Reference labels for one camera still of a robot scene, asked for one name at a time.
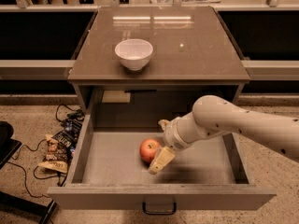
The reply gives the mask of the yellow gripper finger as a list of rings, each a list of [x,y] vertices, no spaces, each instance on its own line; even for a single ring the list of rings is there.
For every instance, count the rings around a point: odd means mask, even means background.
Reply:
[[[160,119],[158,121],[158,124],[161,126],[162,130],[165,131],[167,127],[169,126],[170,121],[167,119]]]
[[[152,175],[158,174],[163,168],[175,158],[176,153],[170,147],[159,148],[155,154],[153,161],[149,166],[149,173]]]

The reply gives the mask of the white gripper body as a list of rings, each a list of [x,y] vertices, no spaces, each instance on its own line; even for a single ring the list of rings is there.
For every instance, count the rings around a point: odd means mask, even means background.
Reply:
[[[195,141],[195,122],[191,116],[172,119],[164,131],[164,144],[174,151],[189,148]]]

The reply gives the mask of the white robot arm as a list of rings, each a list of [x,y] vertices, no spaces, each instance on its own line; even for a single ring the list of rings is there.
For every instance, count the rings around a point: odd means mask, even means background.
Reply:
[[[269,149],[299,161],[299,120],[243,109],[218,96],[200,97],[192,111],[172,120],[161,119],[164,147],[158,149],[149,172],[159,173],[180,151],[200,140],[239,133]]]

